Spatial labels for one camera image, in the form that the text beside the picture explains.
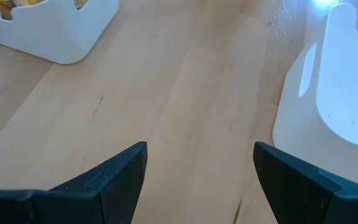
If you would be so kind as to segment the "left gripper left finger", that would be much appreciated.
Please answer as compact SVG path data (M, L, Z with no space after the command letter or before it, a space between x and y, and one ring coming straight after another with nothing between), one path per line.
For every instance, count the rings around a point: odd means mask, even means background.
M131 224L147 158L141 141L50 190L0 190L0 224Z

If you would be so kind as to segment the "white plastic bin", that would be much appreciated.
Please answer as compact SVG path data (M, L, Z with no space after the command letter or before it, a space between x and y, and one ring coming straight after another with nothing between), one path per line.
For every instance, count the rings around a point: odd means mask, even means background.
M0 18L0 44L59 64L84 59L119 10L119 0L43 0Z
M276 148L358 183L357 11L335 6L289 69L272 139Z

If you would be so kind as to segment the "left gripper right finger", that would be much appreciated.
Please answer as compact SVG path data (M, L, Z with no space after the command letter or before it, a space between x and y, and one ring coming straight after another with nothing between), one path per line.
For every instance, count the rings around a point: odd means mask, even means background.
M358 224L357 183L264 142L253 162L278 224Z

